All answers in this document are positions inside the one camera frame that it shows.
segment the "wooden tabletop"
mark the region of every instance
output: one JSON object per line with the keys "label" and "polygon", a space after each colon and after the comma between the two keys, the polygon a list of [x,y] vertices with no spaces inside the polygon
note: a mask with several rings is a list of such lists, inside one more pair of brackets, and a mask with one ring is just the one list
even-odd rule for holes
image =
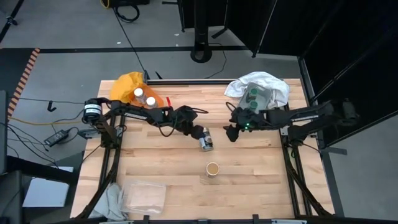
{"label": "wooden tabletop", "polygon": [[[306,107],[300,80],[284,81],[290,86],[290,109]],[[98,96],[109,97],[113,83],[102,81]],[[259,214],[260,218],[294,217],[278,131],[240,133],[236,142],[230,142],[223,130],[231,117],[225,102],[238,104],[238,101],[224,96],[226,85],[152,88],[163,99],[168,96],[174,108],[188,105],[209,111],[209,114],[199,114],[194,123],[210,129],[214,150],[203,152],[200,143],[190,136],[174,132],[165,138],[145,122],[126,120],[118,184],[122,186],[125,180],[134,179],[167,185],[163,212],[150,219],[250,219],[252,214]],[[307,138],[305,143],[317,147],[314,139]],[[99,144],[99,139],[89,140],[85,156]],[[333,213],[318,152],[307,146],[299,150],[307,187],[324,208]],[[98,149],[83,163],[71,217],[77,216],[96,192],[103,154],[104,149]],[[213,179],[205,175],[209,162],[220,165],[220,173]],[[300,211],[304,214],[301,193],[297,192]],[[131,213],[129,218],[142,220],[142,215]]]}

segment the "white cloth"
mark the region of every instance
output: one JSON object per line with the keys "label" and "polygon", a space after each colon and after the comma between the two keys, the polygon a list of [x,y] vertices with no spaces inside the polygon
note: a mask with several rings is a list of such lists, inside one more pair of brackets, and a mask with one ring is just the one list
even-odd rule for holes
{"label": "white cloth", "polygon": [[127,220],[128,215],[119,210],[120,187],[113,183],[102,194],[89,218],[106,217],[113,221]]}
{"label": "white cloth", "polygon": [[240,98],[244,95],[249,83],[258,84],[271,90],[271,100],[267,109],[285,106],[289,99],[289,86],[286,82],[266,72],[252,72],[231,82],[225,90],[225,95],[233,98]]}

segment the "table frame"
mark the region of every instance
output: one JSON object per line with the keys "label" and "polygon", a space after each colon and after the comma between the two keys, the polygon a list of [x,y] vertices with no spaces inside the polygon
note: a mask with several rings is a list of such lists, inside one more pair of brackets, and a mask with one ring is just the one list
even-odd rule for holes
{"label": "table frame", "polygon": [[[227,85],[232,79],[223,79],[223,80],[146,80],[148,85]],[[286,105],[283,108],[284,110],[289,110],[289,106]],[[112,118],[110,121],[110,125],[115,127],[116,118]],[[122,117],[118,126],[123,126],[125,123],[125,117]],[[337,217],[335,215],[331,215],[326,210],[322,208],[320,203],[316,200],[316,198],[312,195],[311,191],[307,188],[305,184],[304,172],[302,163],[300,160],[300,154],[298,147],[293,147],[292,150],[295,153],[295,166],[296,170],[293,167],[292,162],[290,161],[289,148],[288,148],[288,137],[287,133],[281,129],[279,130],[280,141],[282,145],[282,152],[284,155],[284,163],[286,167],[287,180],[289,184],[289,192],[290,198],[292,199],[292,209],[294,212],[294,219],[289,221],[281,220],[281,219],[259,219],[259,216],[253,214],[253,219],[247,220],[149,220],[149,216],[144,216],[143,220],[134,220],[134,223],[137,224],[260,224],[260,223],[305,223],[299,220],[306,220],[308,223],[398,223],[397,221],[392,220],[373,220],[373,219],[363,219],[363,218],[346,218],[346,217]],[[123,139],[123,134],[118,136],[118,140],[120,142]],[[88,218],[91,211],[94,209],[94,206],[100,199],[103,192],[106,190],[107,186],[116,181],[116,177],[118,174],[118,165],[120,159],[121,146],[115,148],[114,160],[108,174],[106,173],[108,164],[109,164],[109,156],[111,154],[111,148],[106,148],[104,151],[104,159],[101,168],[101,175],[99,178],[99,186],[98,190],[91,199],[90,203],[85,207],[85,209],[76,217],[72,218],[69,221],[59,222],[61,223],[100,223],[105,222],[105,218]],[[302,191],[302,197],[304,201],[305,215],[301,215],[299,203],[297,199],[297,192],[295,189],[295,183]],[[312,214],[312,207],[318,213],[318,215]]]}

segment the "concrete floor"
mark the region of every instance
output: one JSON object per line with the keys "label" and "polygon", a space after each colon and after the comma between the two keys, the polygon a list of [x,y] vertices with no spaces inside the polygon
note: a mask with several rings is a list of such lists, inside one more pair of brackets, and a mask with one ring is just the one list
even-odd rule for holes
{"label": "concrete floor", "polygon": [[[3,6],[1,1],[0,7],[11,12],[12,3],[15,4],[16,0],[6,2],[7,5]],[[181,33],[177,6],[161,5],[160,2],[151,0],[149,5],[139,6],[139,20],[123,24],[132,44],[135,47],[191,46],[193,32],[187,30]],[[97,0],[25,0],[16,19],[20,25],[11,26],[0,47],[129,47],[113,12],[103,9]],[[242,45],[231,32],[211,41],[223,45]],[[225,70],[214,78],[238,78],[253,71],[269,72],[278,78],[301,77],[295,57],[251,58],[248,51],[225,53],[228,59]],[[212,59],[204,64],[193,62],[189,52],[139,52],[139,56],[151,78],[156,78],[155,71],[163,78],[203,78],[220,70],[224,62],[220,51],[213,52]],[[22,97],[83,102],[97,95],[101,80],[113,80],[124,73],[141,70],[133,53],[40,54]],[[21,100],[13,117],[42,123],[72,118],[82,109],[81,105],[57,103],[55,106],[58,109],[50,113],[46,110],[46,103]],[[397,118],[392,118],[340,142],[336,147],[346,148],[348,156],[331,155],[347,217],[398,220],[395,212],[398,195],[394,191],[397,171],[393,169],[397,151],[391,144],[397,132],[398,126],[394,125],[397,121]],[[53,134],[50,126],[10,123],[41,141]],[[19,142],[9,141],[9,144],[17,148],[24,159],[48,163],[25,150]],[[47,154],[56,161],[66,159],[67,163],[62,165],[76,167],[81,162],[81,156],[76,155],[84,148],[85,141],[76,138],[66,145],[52,147]],[[69,212],[70,205],[39,219],[36,217],[33,223],[66,219]]]}

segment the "paper cup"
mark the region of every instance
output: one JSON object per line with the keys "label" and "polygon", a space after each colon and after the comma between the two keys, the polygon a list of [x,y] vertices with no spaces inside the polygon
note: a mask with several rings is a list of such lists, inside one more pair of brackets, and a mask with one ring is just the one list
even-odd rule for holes
{"label": "paper cup", "polygon": [[210,178],[216,177],[219,171],[220,167],[215,162],[211,162],[206,166],[206,175]]}

